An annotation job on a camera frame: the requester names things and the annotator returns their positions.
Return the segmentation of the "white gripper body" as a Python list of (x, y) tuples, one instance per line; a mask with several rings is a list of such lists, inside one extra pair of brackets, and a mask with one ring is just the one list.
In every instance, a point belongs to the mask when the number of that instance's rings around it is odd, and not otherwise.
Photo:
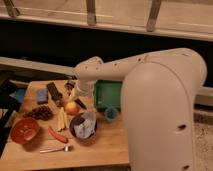
[(76, 91), (79, 96), (91, 96), (94, 91), (95, 81), (79, 80), (76, 83)]

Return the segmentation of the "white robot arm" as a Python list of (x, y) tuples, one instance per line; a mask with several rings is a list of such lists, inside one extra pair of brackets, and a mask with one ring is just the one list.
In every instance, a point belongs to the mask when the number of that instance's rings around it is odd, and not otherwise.
[(72, 74), (80, 95), (96, 80), (122, 82), (131, 171), (196, 171), (193, 107), (207, 76), (197, 52), (177, 48), (107, 63), (93, 57)]

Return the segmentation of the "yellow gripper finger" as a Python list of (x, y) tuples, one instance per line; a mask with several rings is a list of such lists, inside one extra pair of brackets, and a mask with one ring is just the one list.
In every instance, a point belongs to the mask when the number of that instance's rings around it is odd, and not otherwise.
[(73, 101), (75, 101), (77, 99), (77, 90), (76, 89), (73, 89), (72, 91), (71, 91), (71, 94), (69, 95), (69, 97), (68, 97), (68, 101), (69, 102), (73, 102)]

